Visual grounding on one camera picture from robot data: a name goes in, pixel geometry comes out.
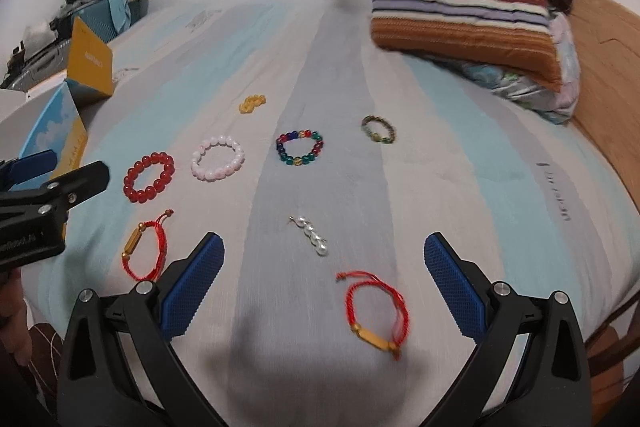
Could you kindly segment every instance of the red string bracelet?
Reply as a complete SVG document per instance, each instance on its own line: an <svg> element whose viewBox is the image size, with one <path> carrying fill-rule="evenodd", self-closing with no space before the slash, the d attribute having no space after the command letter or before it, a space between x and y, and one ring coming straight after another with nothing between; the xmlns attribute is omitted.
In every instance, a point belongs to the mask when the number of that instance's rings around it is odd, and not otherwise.
<svg viewBox="0 0 640 427"><path fill-rule="evenodd" d="M344 305L347 311L347 322L351 327L351 331L355 333L358 338L371 344L382 351L389 351L393 355L395 360L400 360L400 348L402 343L406 340L406 336L409 334L409 311L406 309L404 298L401 293L389 286L387 283L380 280L378 277L369 272L364 271L352 271L352 272L340 272L335 278L336 280L344 280L347 277L365 278L364 281L353 283L349 286L346 295L344 296ZM372 331L363 328L356 320L356 313L353 307L353 295L358 288L363 286L377 286L387 294L391 296L396 307L396 323L391 332L391 341L377 336Z"/></svg>
<svg viewBox="0 0 640 427"><path fill-rule="evenodd" d="M164 261L166 259L166 234L164 233L162 222L173 213L174 211L169 208L165 210L164 213L155 221L145 221L144 223L139 223L138 227L131 233L129 240L124 247L124 251L122 252L122 267L124 268L124 271L127 272L129 276L137 282L154 281L162 272ZM133 251L136 249L138 243L140 242L142 232L144 232L149 227L153 227L154 229L156 229L156 235L158 236L158 258L156 259L156 266L153 270L151 270L144 277L138 277L129 268L129 259L133 254Z"/></svg>

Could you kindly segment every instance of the person's hand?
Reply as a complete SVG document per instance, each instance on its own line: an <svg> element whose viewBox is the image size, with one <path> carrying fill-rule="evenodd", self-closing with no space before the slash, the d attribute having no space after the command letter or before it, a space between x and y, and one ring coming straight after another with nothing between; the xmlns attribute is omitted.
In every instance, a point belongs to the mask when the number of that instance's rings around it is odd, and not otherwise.
<svg viewBox="0 0 640 427"><path fill-rule="evenodd" d="M6 322L0 330L0 341L4 349L12 353L19 365L28 365L31 360L31 335L27 328L27 304L22 293L20 270L11 272L6 285L0 289L0 317Z"/></svg>

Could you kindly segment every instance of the bracelet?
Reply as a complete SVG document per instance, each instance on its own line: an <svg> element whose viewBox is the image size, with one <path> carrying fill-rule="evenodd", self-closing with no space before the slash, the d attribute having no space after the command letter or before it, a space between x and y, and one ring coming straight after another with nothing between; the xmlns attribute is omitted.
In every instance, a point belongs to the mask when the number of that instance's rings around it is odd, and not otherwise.
<svg viewBox="0 0 640 427"><path fill-rule="evenodd" d="M288 156L287 151L284 149L284 143L296 140L298 138L312 138L316 140L316 144L309 154L304 156ZM316 157L320 154L320 151L324 147L324 141L322 141L322 136L319 133L313 131L293 131L287 134L281 134L280 137L276 140L276 150L280 155L280 159L287 163L287 165L307 165L309 162L315 161Z"/></svg>
<svg viewBox="0 0 640 427"><path fill-rule="evenodd" d="M360 340L363 340L366 343L371 344L371 346L381 349L382 351L389 351L391 352L395 360L400 360L400 347L409 334L409 312L406 309L404 298L402 298L402 295L398 290L396 290L392 286L389 286L385 282L382 282L372 273L353 271L347 273L341 272L335 276L337 281L347 279L347 277L366 278L366 280L364 281L356 282L349 286L344 298L344 305L347 311L347 322L351 327L351 331L353 331L353 333L355 333ZM355 310L353 308L353 294L358 288L362 288L363 286L377 286L387 294L389 294L393 299L394 306L396 307L398 313L396 317L396 323L394 324L391 333L391 341L382 339L375 333L372 333L372 331L363 328L357 322Z"/></svg>
<svg viewBox="0 0 640 427"><path fill-rule="evenodd" d="M316 227L313 226L313 223L306 219L306 217L293 217L289 216L289 219L293 221L299 229L304 229L306 237L309 238L311 244L316 247L316 253L320 257L325 257L329 254L329 250L326 247L326 240L318 235L316 232Z"/></svg>
<svg viewBox="0 0 640 427"><path fill-rule="evenodd" d="M124 271L129 274L129 276L136 280L140 281L154 281L158 278L160 273L162 272L162 268L164 267L164 261L166 259L166 234L164 233L164 228L162 227L162 222L169 216L174 213L172 209L168 208L164 211L164 213L158 217L155 221L145 221L144 223L139 223L138 227L131 233L127 244L124 247L124 251L122 252L122 267ZM133 254L133 251L136 249L138 243L140 242L140 238L142 237L142 233L148 229L149 227L153 227L156 229L156 235L158 236L158 258L156 259L156 266L153 270L151 270L144 277L139 277L133 273L133 271L129 268L129 259Z"/></svg>
<svg viewBox="0 0 640 427"><path fill-rule="evenodd" d="M216 147L218 145L231 147L236 152L236 157L233 159L231 163L225 165L224 167L218 167L217 169L207 170L203 167L200 167L200 160L202 156L212 147ZM230 176L237 170L239 170L244 162L244 150L240 147L240 144L235 141L230 136L220 136L220 137L211 137L210 139L204 139L200 145L198 145L198 150L191 155L191 174L193 174L200 181L215 181L215 180L223 180L227 176Z"/></svg>
<svg viewBox="0 0 640 427"><path fill-rule="evenodd" d="M149 185L145 190L135 190L133 183L143 170L155 164L164 165L164 169L160 173L160 177L154 181L153 186ZM171 182L171 176L175 172L174 159L166 152L152 152L150 156L142 156L142 160L135 162L133 167L127 171L124 176L124 195L129 198L131 203L145 203L146 200L152 200L162 192L164 188Z"/></svg>
<svg viewBox="0 0 640 427"><path fill-rule="evenodd" d="M247 114L248 112L253 112L256 107L260 107L263 103L267 103L267 97L263 94L252 94L244 99L238 109L240 110L240 114Z"/></svg>
<svg viewBox="0 0 640 427"><path fill-rule="evenodd" d="M382 137L380 136L380 134L376 132L371 132L369 128L370 122L378 122L384 125L386 129L389 131L388 138ZM380 118L379 116L369 115L362 120L362 123L360 124L360 126L362 127L362 130L365 132L365 134L374 142L393 143L396 141L396 130L394 129L394 126L388 123L388 121L386 121L384 118Z"/></svg>

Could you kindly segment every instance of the white pearl string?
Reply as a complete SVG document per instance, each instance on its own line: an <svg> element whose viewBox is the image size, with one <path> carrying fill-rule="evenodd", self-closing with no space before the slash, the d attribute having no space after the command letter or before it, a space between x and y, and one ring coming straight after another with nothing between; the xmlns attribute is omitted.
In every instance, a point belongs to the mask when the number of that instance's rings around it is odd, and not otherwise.
<svg viewBox="0 0 640 427"><path fill-rule="evenodd" d="M316 232L316 227L313 226L313 223L306 219L306 217L293 217L289 216L289 219L292 220L299 229L303 229L306 237L309 238L311 244L316 247L316 253L320 257L324 257L329 254L329 249L326 246L326 240L318 235Z"/></svg>
<svg viewBox="0 0 640 427"><path fill-rule="evenodd" d="M200 160L204 153L212 147L216 146L231 147L236 153L236 157L224 167L218 167L217 169L205 169L200 167ZM218 136L204 139L198 150L191 155L191 174L193 174L200 181L212 182L215 180L223 180L227 176L230 176L234 172L238 171L242 163L244 162L244 150L240 147L240 144L230 136Z"/></svg>

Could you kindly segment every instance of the bed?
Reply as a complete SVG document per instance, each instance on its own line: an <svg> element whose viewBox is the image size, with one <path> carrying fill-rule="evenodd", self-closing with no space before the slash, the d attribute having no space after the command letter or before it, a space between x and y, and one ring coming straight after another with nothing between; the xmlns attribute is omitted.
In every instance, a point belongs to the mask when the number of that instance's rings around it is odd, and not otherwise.
<svg viewBox="0 0 640 427"><path fill-rule="evenodd" d="M131 289L120 253L140 221L175 211L164 223L168 263L218 233L225 264L173 346L229 425L418 425L474 347L424 266L430 233L522 295L564 290L585 338L638 281L640 216L593 133L376 48L366 14L288 2L179 4L113 47L115 94L83 115L83 162L106 162L110 187L72 211L62 255L24 269L25 292L63 335L80 290ZM251 94L267 103L240 114ZM368 114L393 124L398 140L367 139L360 121ZM315 162L287 166L274 140L299 129L320 132L325 147ZM201 182L191 153L221 134L241 143L246 161L226 180ZM290 148L306 153L305 143ZM153 151L174 156L174 179L156 199L132 204L121 178ZM203 163L231 159L212 151ZM136 187L155 174L147 169ZM327 238L326 258L290 223L300 215ZM145 233L132 269L148 271L156 254ZM352 269L403 293L411 330L399 362L351 333L346 285L335 275ZM387 336L390 300L364 289L355 302L360 321Z"/></svg>

